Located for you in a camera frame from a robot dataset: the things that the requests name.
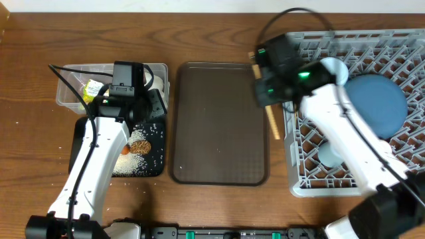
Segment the light blue bowl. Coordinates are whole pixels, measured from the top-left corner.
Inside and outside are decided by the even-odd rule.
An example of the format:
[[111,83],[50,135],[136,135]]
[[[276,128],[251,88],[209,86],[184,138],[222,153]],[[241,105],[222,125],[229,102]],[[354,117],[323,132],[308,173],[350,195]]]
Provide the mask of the light blue bowl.
[[342,60],[333,57],[323,58],[319,61],[329,73],[336,76],[336,85],[343,86],[348,81],[349,71]]

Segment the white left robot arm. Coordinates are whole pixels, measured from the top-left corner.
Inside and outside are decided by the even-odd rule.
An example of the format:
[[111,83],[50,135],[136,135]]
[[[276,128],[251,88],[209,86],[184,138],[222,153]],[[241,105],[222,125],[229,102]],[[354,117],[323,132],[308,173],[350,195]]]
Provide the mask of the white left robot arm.
[[138,222],[103,228],[102,209],[112,176],[162,173],[167,113],[157,89],[100,90],[75,125],[69,176],[47,215],[31,216],[26,238],[148,238]]

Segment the light blue cup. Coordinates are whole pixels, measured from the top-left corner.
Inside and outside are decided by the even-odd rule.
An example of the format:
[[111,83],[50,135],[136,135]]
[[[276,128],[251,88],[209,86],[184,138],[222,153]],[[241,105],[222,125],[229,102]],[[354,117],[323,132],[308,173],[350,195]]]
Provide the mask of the light blue cup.
[[321,164],[326,167],[338,167],[344,162],[343,158],[340,156],[340,154],[338,154],[330,142],[326,142],[321,145],[318,149],[317,155],[318,159],[321,161]]

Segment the white rice pile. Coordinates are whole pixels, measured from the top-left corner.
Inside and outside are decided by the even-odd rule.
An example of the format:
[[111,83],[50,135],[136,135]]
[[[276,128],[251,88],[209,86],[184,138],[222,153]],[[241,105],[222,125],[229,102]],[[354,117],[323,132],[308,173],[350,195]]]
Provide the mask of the white rice pile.
[[139,123],[127,144],[146,140],[151,144],[147,155],[128,153],[118,157],[113,177],[156,177],[162,174],[165,164],[165,126],[162,123]]

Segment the long wooden chopstick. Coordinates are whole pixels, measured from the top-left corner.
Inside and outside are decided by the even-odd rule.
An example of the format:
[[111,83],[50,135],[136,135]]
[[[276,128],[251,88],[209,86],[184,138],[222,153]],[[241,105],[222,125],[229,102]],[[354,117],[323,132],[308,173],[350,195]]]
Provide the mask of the long wooden chopstick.
[[[250,62],[252,64],[252,69],[253,69],[253,73],[254,73],[255,79],[257,79],[257,80],[261,79],[262,75],[261,75],[261,72],[260,72],[260,67],[255,63],[255,60],[254,60],[255,54],[254,54],[254,52],[249,52],[248,53],[248,57],[249,57]],[[270,124],[270,129],[272,130],[274,139],[275,140],[280,140],[281,137],[280,137],[280,133],[279,133],[279,130],[278,130],[278,126],[277,126],[277,123],[276,123],[276,119],[274,117],[274,113],[273,113],[272,107],[271,106],[266,106],[265,107],[265,111],[266,111],[266,114],[267,114],[267,117],[268,117],[268,121],[269,121],[269,124]]]

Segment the brown walnut shell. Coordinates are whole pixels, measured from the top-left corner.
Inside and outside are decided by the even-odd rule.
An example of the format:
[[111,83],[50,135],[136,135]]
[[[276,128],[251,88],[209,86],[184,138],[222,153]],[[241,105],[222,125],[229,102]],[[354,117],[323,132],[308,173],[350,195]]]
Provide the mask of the brown walnut shell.
[[150,142],[143,140],[143,141],[134,141],[130,146],[129,152],[133,154],[147,155],[150,151],[151,151]]

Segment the pink cup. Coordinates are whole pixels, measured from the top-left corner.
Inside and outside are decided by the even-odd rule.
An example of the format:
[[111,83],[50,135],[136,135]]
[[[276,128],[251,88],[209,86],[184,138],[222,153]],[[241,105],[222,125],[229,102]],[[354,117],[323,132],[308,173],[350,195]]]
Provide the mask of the pink cup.
[[384,152],[385,153],[392,154],[392,147],[391,147],[391,145],[387,141],[380,140],[380,143],[381,143],[381,146],[384,149]]

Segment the orange carrot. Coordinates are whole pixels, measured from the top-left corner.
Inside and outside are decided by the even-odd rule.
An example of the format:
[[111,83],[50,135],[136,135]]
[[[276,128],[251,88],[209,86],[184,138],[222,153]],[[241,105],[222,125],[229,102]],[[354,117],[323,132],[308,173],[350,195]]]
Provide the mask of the orange carrot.
[[128,144],[126,144],[126,145],[123,147],[123,149],[122,149],[122,151],[121,151],[121,154],[122,154],[122,155],[127,155],[129,152],[130,152],[130,146],[129,146]]

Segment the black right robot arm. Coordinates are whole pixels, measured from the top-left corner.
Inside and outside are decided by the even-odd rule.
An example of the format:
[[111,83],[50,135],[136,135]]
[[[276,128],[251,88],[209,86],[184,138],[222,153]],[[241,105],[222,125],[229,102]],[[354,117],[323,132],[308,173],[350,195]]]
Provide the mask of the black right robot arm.
[[285,35],[258,37],[252,59],[258,103],[296,103],[341,156],[363,196],[325,227],[327,238],[396,238],[423,225],[424,176],[412,174],[360,116],[345,91],[349,73],[341,60],[304,63]]

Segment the green snack wrapper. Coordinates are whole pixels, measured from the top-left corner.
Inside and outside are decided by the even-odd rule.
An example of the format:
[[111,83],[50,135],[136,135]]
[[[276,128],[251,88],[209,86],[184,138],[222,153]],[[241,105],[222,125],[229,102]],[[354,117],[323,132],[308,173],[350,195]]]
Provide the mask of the green snack wrapper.
[[88,105],[92,102],[103,86],[103,83],[89,79],[82,91],[82,99],[84,100],[84,103]]

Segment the white napkin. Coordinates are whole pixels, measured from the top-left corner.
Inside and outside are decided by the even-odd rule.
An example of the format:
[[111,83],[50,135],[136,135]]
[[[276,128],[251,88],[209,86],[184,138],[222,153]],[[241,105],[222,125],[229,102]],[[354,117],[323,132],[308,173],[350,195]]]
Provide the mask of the white napkin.
[[[151,76],[151,74],[149,72],[144,72],[145,74],[145,88],[147,90],[152,90],[152,89],[157,89],[159,90],[161,93],[164,93],[164,82],[163,79],[158,77],[157,75],[153,75]],[[151,86],[148,88],[148,84],[151,82],[151,80],[153,80]]]

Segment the dark blue plate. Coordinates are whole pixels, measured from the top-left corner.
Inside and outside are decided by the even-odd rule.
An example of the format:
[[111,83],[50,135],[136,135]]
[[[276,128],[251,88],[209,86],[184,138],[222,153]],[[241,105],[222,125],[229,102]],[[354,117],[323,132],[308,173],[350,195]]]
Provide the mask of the dark blue plate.
[[407,99],[392,80],[376,74],[361,75],[347,81],[345,90],[378,138],[390,139],[404,125]]

